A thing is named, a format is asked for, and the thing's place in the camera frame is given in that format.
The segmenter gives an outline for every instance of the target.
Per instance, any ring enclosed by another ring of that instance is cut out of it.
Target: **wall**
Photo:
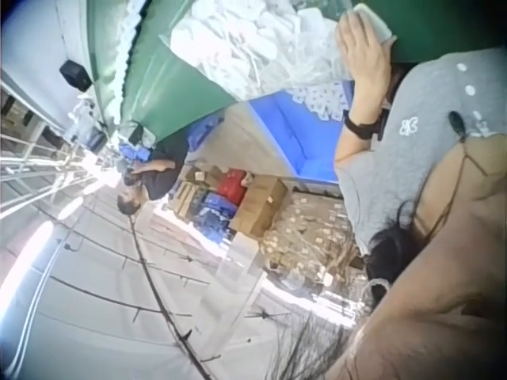
[[[67,113],[79,91],[67,84],[59,68],[72,59],[89,71],[83,4],[24,0],[2,26],[2,80],[60,128],[71,125]]]

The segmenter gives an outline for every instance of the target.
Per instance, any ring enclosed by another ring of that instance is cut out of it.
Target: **gray t-shirt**
[[[403,79],[383,140],[337,170],[362,254],[373,235],[414,201],[431,169],[458,142],[449,123],[458,112],[467,133],[507,133],[507,53],[488,49],[422,63]]]

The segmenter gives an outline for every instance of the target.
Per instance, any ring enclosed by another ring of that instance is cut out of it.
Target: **plastic wrap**
[[[272,264],[323,281],[328,272],[345,277],[357,248],[342,200],[293,193],[265,233],[261,251]]]
[[[317,7],[301,9],[313,3],[196,0],[160,37],[238,101],[350,79],[334,39],[336,21]]]

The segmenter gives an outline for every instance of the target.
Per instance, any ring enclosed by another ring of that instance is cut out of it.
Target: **black speaker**
[[[69,85],[82,93],[86,92],[92,85],[92,81],[86,70],[80,64],[67,60],[61,67],[60,73]]]
[[[88,137],[88,141],[82,142],[82,145],[86,147],[93,154],[97,154],[108,142],[108,136],[96,128],[92,128],[92,132]]]

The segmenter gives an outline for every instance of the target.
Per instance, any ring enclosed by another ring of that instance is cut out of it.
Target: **wire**
[[[60,12],[58,9],[58,0],[55,0],[55,11],[56,11],[56,18],[58,19],[58,25],[59,25],[59,29],[60,29],[60,37],[62,38],[63,48],[65,49],[65,56],[67,57],[67,59],[69,59],[69,49],[67,48],[67,42],[65,41],[65,35],[63,33],[62,18],[60,16]]]
[[[177,326],[174,323],[173,318],[171,317],[171,313],[164,306],[164,302],[162,301],[162,297],[158,293],[157,288],[153,283],[153,279],[151,278],[150,271],[148,270],[148,267],[146,265],[146,259],[144,258],[143,251],[141,250],[141,247],[139,245],[139,241],[137,239],[137,233],[135,232],[134,222],[132,221],[132,218],[130,218],[130,217],[128,218],[128,221],[130,222],[130,227],[132,230],[132,236],[134,238],[135,248],[137,249],[137,253],[139,254],[139,260],[141,262],[141,265],[143,266],[144,274],[146,275],[146,278],[147,278],[148,283],[150,285],[151,291],[153,292],[153,296],[155,298],[155,301],[158,303],[158,307],[160,307],[160,311],[162,312],[162,315],[166,319],[169,326],[173,328],[173,331],[177,337],[177,340],[183,345],[183,347],[187,351],[190,361],[196,367],[196,369],[199,371],[200,375],[205,380],[212,380],[211,375],[206,371],[206,369],[204,368],[202,363],[197,358],[196,354],[194,354],[193,350],[190,348],[188,340],[183,339],[183,336],[178,331]]]

